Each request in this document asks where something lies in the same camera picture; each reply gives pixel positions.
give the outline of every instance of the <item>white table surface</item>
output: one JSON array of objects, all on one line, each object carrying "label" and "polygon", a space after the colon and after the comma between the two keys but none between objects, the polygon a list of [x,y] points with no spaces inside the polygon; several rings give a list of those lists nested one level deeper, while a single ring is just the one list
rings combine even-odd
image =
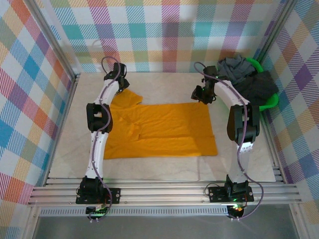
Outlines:
[{"label": "white table surface", "polygon": [[[102,73],[82,73],[71,104],[49,177],[82,178],[89,161],[90,132],[86,104],[92,103],[103,85]],[[197,73],[128,73],[129,89],[143,96],[142,104],[194,102],[190,96],[201,85]],[[104,160],[104,178],[142,180],[225,180],[235,143],[227,132],[229,110],[217,97],[209,104],[218,155],[199,157],[154,157]],[[248,175],[257,181],[272,182],[275,176],[271,155],[262,132],[250,157]]]}]

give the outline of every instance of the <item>enclosure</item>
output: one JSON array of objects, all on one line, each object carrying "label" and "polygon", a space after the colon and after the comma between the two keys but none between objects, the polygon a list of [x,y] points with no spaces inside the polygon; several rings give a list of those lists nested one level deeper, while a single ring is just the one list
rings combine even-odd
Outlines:
[{"label": "enclosure", "polygon": [[[86,222],[92,238],[108,225],[112,238],[186,238],[170,224],[190,238],[209,228],[217,237],[260,238],[273,228],[265,238],[319,238],[318,0],[4,0],[0,16],[0,238],[55,238],[61,225],[69,226],[60,237],[70,237]],[[103,160],[120,204],[90,228],[75,199],[90,160],[86,105],[106,75],[101,59],[126,65],[128,89],[143,105],[162,105],[194,102],[203,78],[195,62],[217,66],[238,54],[257,60],[279,89],[277,106],[260,112],[247,169],[265,189],[252,218],[236,226],[220,219],[223,205],[204,193],[223,183],[236,154],[217,96],[208,112],[218,154]],[[107,72],[113,64],[105,61]],[[248,210],[261,199],[250,186]],[[117,235],[120,225],[126,233]]]}]

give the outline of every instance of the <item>yellow cloth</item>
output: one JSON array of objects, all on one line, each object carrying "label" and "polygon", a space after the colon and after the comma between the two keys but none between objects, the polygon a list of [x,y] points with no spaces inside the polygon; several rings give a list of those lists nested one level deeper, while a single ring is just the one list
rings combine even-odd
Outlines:
[{"label": "yellow cloth", "polygon": [[207,105],[139,105],[142,99],[128,89],[114,97],[104,159],[217,155]]}]

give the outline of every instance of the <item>green plastic bin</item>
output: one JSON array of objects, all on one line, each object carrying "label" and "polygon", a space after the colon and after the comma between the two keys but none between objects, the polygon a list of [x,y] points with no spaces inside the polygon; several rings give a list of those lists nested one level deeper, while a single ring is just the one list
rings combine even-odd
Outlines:
[{"label": "green plastic bin", "polygon": [[[247,61],[249,61],[258,72],[263,72],[263,67],[259,64],[258,61],[256,61],[253,58],[246,58]],[[279,97],[277,94],[273,94],[266,102],[264,106],[259,106],[259,111],[264,111],[265,109],[273,108],[278,104]]]}]

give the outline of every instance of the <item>gray cloth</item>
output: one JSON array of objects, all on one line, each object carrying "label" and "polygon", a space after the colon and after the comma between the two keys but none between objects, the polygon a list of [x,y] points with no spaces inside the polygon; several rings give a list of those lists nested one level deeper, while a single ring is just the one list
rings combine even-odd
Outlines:
[{"label": "gray cloth", "polygon": [[279,91],[269,71],[247,77],[234,88],[256,106],[263,106],[274,93]]},{"label": "gray cloth", "polygon": [[227,76],[234,86],[242,82],[248,75],[256,70],[255,67],[241,55],[237,55],[235,58],[226,57],[224,60],[219,61],[217,66],[218,75]]}]

